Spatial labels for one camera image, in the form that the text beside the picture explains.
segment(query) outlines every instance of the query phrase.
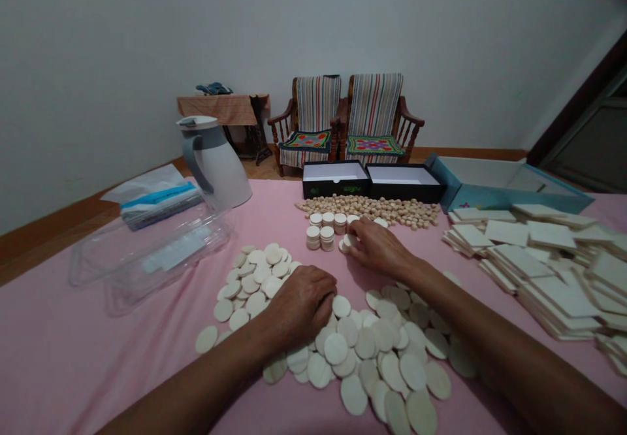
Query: wooden armchair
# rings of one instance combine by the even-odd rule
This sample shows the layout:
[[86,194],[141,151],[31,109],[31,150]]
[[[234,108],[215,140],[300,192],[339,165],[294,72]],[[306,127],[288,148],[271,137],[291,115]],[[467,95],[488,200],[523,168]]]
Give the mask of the wooden armchair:
[[400,95],[402,84],[403,76],[398,73],[351,76],[347,115],[339,128],[341,160],[358,159],[362,164],[410,162],[425,121],[409,113],[405,97]]
[[292,98],[287,110],[268,120],[281,177],[284,165],[301,169],[308,161],[333,162],[336,159],[341,84],[339,76],[294,78],[292,81]]

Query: wall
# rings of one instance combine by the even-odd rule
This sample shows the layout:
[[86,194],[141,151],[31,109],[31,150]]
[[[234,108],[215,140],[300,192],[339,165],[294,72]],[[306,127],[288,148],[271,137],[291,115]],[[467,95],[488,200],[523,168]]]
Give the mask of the wall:
[[180,154],[219,80],[401,71],[422,146],[528,148],[627,28],[625,0],[0,0],[0,234]]

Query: light blue box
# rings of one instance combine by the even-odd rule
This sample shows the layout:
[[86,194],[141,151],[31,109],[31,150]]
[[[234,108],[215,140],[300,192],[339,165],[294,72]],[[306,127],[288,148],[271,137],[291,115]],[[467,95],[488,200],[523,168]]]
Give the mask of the light blue box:
[[578,214],[594,201],[523,162],[439,157],[432,153],[425,165],[447,186],[440,201],[445,213],[469,207],[509,210],[515,203],[529,203]]

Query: black box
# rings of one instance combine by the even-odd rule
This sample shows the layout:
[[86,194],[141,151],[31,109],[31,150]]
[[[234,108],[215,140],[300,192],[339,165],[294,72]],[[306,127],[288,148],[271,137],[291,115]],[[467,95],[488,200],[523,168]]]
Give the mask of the black box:
[[302,169],[302,197],[364,195],[370,192],[370,179],[359,161],[305,162]]
[[439,203],[446,185],[424,164],[366,164],[370,198]]

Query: clear plastic box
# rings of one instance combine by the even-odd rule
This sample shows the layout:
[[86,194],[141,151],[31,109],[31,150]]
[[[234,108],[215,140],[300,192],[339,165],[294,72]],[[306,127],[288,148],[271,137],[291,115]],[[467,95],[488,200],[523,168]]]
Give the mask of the clear plastic box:
[[120,219],[74,245],[69,283],[105,286],[106,311],[130,312],[233,236],[228,212],[202,202],[138,231]]

